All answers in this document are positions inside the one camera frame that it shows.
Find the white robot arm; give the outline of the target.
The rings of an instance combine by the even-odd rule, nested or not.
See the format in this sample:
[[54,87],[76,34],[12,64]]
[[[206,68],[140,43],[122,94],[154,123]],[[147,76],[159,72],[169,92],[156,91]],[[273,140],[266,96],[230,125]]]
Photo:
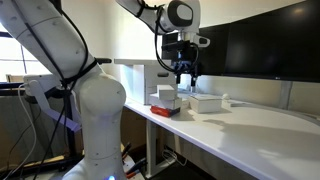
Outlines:
[[63,180],[127,180],[120,151],[124,87],[100,68],[80,33],[50,0],[1,0],[0,21],[76,94],[84,158]]

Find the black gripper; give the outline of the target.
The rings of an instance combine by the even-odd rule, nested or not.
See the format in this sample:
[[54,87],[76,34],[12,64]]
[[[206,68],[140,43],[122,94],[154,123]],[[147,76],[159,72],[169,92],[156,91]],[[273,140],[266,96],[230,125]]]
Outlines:
[[190,52],[178,52],[173,60],[174,74],[176,75],[176,83],[180,84],[181,74],[191,74],[190,86],[195,87],[197,76],[192,75],[196,71],[199,59],[199,52],[193,50]]

